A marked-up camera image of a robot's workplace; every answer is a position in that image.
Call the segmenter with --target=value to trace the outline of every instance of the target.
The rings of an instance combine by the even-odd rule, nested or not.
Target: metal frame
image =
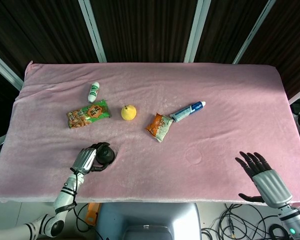
[[[264,6],[260,16],[256,20],[251,32],[249,33],[248,37],[244,41],[242,47],[240,48],[238,54],[236,55],[235,59],[233,60],[232,64],[238,64],[241,60],[242,56],[244,55],[245,51],[247,50],[248,46],[250,45],[252,39],[256,35],[257,31],[259,30],[261,24],[264,22],[265,18],[267,17],[268,13],[270,12],[273,5],[276,3],[276,0],[268,0],[266,5]]]
[[[289,99],[289,104],[293,104],[295,101],[297,101],[300,98],[300,92],[298,92],[296,95],[294,95],[292,98]]]
[[[105,50],[102,45],[101,37],[99,34],[90,0],[78,0],[78,2],[99,63],[106,63],[107,58]]]
[[[196,4],[189,41],[185,51],[184,63],[193,63],[195,60],[210,4],[211,0],[198,0]]]
[[[21,90],[24,81],[0,58],[0,74],[16,89]]]

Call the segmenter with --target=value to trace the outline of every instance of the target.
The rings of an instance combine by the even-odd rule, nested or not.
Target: pink blanket
[[[69,129],[91,83],[112,117]],[[145,127],[197,101],[162,143]],[[124,105],[136,106],[132,121]],[[82,148],[109,142],[116,159],[85,177],[79,202],[242,202],[254,184],[235,161],[259,152],[300,202],[300,138],[276,69],[212,63],[30,64],[0,155],[0,201],[54,201]]]

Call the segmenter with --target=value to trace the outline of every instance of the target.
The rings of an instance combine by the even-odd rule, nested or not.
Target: white bottle
[[[97,81],[91,85],[91,89],[88,95],[89,103],[93,103],[96,100],[99,88],[100,84]]]

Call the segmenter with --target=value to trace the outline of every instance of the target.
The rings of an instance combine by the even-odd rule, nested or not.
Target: green snack bag
[[[69,128],[80,128],[103,118],[110,118],[108,105],[104,99],[81,109],[68,112]]]

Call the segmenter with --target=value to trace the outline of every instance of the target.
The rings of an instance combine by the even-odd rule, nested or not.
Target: snack bag
[[[81,109],[68,112],[69,128],[80,128],[103,118],[110,118],[108,105],[104,99]]]
[[[148,125],[145,129],[160,143],[163,141],[167,134],[173,119],[167,116],[156,114],[153,122]]]

